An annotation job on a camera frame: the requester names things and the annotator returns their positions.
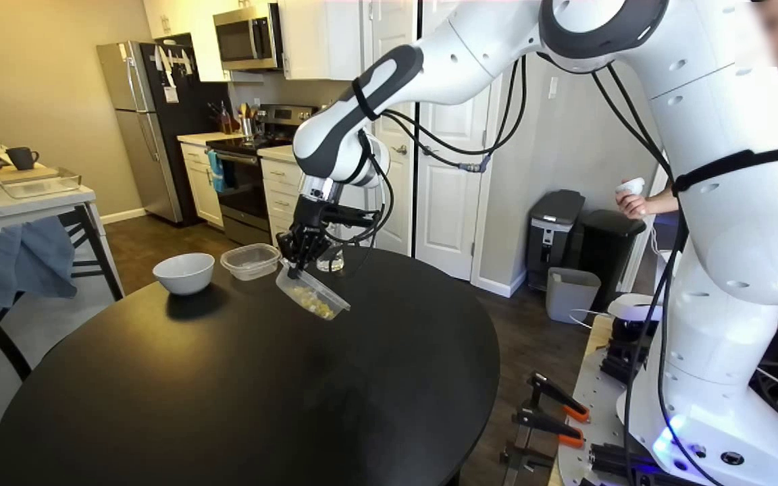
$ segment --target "oven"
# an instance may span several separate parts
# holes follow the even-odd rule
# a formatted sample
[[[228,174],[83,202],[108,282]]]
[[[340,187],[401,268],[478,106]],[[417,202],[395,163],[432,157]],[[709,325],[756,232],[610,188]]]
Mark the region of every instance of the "oven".
[[[216,159],[225,234],[237,242],[267,241],[271,222],[256,145],[240,141],[209,143]]]

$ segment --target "black round table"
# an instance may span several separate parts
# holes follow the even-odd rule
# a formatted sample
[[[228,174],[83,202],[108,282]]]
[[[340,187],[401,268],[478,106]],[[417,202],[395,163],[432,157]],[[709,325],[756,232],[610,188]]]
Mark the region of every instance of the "black round table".
[[[498,395],[498,337],[467,284],[386,252],[318,275],[318,322],[236,282],[151,284],[58,344],[0,425],[0,486],[438,486]]]

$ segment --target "kitchen appliance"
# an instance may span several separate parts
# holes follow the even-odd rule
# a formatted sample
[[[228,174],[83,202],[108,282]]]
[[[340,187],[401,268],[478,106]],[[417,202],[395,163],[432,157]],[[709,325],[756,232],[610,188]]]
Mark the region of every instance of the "kitchen appliance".
[[[214,132],[225,83],[199,83],[190,36],[97,47],[120,132],[145,213],[197,222],[175,136]]]
[[[225,234],[237,242],[267,241],[267,209],[256,152],[290,145],[298,128],[313,116],[310,106],[262,106],[251,116],[253,137],[209,141],[220,171]]]
[[[214,16],[225,71],[280,71],[278,2],[253,0]]]

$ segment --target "trash can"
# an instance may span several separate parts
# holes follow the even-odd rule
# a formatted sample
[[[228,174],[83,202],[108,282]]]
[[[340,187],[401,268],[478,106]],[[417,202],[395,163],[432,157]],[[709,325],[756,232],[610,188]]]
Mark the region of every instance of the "trash can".
[[[528,286],[545,291],[548,268],[574,268],[574,253],[567,252],[571,232],[583,209],[583,198],[571,188],[557,188],[544,195],[528,210]]]
[[[588,210],[579,215],[579,265],[574,268],[601,275],[601,294],[592,303],[595,310],[605,310],[615,298],[615,284],[628,268],[633,241],[642,228],[642,222],[615,210]]]
[[[582,325],[592,313],[592,303],[601,291],[601,275],[575,268],[551,268],[545,310],[551,322]]]

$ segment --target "cup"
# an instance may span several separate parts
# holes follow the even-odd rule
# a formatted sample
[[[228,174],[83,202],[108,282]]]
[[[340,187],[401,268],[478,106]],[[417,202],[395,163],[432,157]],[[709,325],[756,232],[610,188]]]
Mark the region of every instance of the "cup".
[[[27,145],[8,145],[6,153],[16,171],[32,171],[35,163],[41,159],[41,153]]]
[[[642,191],[642,179],[629,179],[615,187],[618,195],[641,195]]]

